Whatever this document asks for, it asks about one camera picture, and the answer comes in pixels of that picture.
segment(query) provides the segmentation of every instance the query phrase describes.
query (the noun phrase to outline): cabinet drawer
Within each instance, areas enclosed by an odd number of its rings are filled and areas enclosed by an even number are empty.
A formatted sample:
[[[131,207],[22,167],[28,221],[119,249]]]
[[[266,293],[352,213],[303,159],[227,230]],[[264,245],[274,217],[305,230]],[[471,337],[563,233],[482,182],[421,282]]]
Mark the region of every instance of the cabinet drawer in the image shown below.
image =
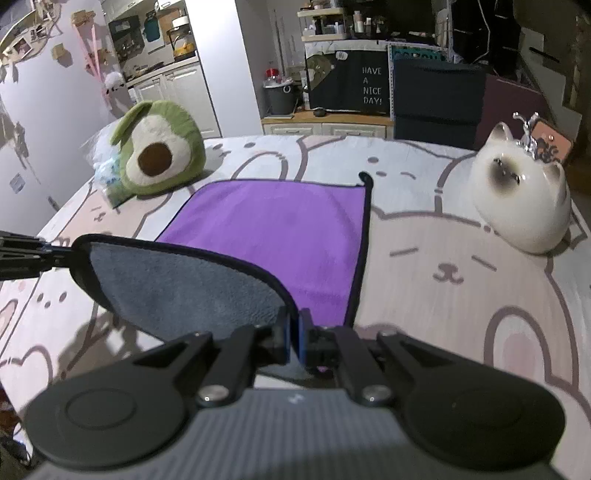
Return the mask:
[[[271,124],[264,125],[265,135],[321,135],[320,124]]]
[[[322,124],[322,134],[386,138],[386,127],[383,125]]]

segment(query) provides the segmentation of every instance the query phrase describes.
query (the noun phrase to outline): gray cleaning cloth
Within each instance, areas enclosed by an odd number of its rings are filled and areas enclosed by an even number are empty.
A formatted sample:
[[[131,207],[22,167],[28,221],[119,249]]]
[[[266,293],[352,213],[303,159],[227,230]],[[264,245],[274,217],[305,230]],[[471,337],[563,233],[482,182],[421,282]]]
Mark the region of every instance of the gray cleaning cloth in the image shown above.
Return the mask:
[[[114,313],[164,341],[199,331],[227,338],[275,323],[285,306],[267,283],[210,260],[102,242],[89,255]]]

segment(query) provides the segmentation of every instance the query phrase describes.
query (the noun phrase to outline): cat figurine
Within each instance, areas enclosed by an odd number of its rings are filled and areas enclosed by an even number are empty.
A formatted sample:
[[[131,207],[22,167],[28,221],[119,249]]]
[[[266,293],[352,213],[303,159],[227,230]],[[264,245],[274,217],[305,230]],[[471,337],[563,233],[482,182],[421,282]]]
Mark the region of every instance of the cat figurine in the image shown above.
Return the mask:
[[[562,165],[536,158],[530,133],[535,120],[524,121],[523,141],[514,140],[505,123],[497,124],[474,160],[469,188],[480,215],[504,240],[542,254],[566,233],[571,201]]]

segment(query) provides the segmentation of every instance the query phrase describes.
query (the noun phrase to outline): plastic bag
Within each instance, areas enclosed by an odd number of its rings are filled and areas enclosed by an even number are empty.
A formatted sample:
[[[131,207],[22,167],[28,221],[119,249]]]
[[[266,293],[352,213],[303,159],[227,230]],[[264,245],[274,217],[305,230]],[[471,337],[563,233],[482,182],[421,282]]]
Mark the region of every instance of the plastic bag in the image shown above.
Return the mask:
[[[118,124],[119,120],[110,123],[80,147],[85,160],[95,169],[95,184],[111,208],[118,207],[134,195],[121,182],[119,146],[111,145],[111,136]]]

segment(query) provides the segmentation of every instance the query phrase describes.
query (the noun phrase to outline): trash can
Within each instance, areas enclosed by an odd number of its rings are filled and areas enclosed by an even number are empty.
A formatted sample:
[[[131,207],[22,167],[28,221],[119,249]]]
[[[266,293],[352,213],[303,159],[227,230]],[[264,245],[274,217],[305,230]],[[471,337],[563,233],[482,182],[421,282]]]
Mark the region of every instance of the trash can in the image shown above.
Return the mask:
[[[288,79],[281,83],[264,85],[271,115],[289,115],[296,106],[296,86]]]

